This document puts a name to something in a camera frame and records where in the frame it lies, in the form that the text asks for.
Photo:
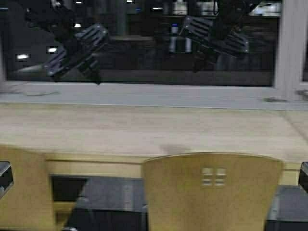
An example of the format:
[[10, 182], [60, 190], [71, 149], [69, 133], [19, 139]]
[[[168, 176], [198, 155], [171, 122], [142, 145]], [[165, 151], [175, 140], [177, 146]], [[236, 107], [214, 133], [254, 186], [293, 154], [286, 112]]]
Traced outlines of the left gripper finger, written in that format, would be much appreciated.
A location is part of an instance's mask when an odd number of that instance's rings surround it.
[[89, 56], [85, 59], [78, 67], [78, 71], [88, 81], [95, 83], [96, 85], [101, 84], [99, 62], [95, 57]]

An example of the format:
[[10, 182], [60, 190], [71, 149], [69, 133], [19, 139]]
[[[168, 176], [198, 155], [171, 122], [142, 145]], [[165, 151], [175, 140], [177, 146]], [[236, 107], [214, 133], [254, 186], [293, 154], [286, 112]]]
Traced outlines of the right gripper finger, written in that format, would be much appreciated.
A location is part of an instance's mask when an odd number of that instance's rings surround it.
[[207, 47], [198, 47], [194, 55], [194, 63], [192, 71], [197, 73], [203, 70], [207, 63], [211, 61], [212, 51]]

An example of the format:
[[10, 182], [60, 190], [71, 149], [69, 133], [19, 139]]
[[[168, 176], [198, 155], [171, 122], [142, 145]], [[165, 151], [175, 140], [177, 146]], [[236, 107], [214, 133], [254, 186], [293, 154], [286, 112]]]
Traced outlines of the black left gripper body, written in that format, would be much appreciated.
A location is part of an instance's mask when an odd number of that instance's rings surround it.
[[44, 63], [46, 74], [49, 77], [63, 77], [72, 70], [78, 71], [85, 59], [95, 57], [95, 52], [108, 44], [109, 38], [109, 31], [99, 23], [76, 32], [72, 41], [58, 47]]

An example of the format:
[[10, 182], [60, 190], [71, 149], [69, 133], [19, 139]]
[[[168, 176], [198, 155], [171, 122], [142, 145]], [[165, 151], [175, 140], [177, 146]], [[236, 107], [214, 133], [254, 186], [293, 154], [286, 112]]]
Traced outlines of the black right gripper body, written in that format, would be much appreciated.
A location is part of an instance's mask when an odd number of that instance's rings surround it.
[[198, 47], [210, 48], [210, 63], [216, 62], [222, 54], [241, 57], [250, 50], [248, 39], [237, 30], [242, 21], [242, 15], [217, 15], [213, 18], [188, 15], [180, 35], [191, 39], [196, 44], [196, 51]]

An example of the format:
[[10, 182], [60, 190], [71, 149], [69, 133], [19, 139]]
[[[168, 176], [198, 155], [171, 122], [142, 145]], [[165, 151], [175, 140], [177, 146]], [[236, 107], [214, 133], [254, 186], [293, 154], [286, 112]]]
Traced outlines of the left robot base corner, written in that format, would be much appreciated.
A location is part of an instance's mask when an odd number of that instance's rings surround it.
[[0, 198], [13, 186], [12, 165], [8, 161], [0, 162]]

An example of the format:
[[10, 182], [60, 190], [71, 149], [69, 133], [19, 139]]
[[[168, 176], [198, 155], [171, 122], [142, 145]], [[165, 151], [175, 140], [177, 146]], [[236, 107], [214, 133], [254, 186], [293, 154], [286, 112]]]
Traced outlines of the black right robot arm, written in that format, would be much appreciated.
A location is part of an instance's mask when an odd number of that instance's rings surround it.
[[197, 44], [192, 71], [202, 71], [207, 63], [215, 64], [221, 55], [244, 58], [250, 43], [241, 33], [241, 23], [259, 4], [259, 0], [216, 0], [214, 18], [187, 15], [179, 35]]

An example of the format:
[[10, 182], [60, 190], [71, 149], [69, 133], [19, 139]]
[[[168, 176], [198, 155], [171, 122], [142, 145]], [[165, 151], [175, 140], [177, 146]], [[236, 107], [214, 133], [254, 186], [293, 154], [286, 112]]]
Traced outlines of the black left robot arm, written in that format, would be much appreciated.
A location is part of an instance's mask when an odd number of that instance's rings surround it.
[[44, 64], [46, 74], [59, 82], [72, 70], [77, 70], [90, 82], [101, 84], [99, 64], [94, 56], [109, 42], [109, 32], [100, 23], [77, 32], [76, 16], [62, 0], [18, 0], [26, 22], [53, 35], [60, 44], [57, 52]]

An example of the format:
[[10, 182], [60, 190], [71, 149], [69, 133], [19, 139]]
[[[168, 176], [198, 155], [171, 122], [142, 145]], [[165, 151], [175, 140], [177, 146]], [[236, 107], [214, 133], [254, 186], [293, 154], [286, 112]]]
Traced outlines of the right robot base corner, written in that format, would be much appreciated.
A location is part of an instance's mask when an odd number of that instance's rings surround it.
[[301, 188], [308, 193], [308, 163], [302, 162], [300, 172], [299, 172], [299, 178], [298, 178], [298, 185], [301, 186]]

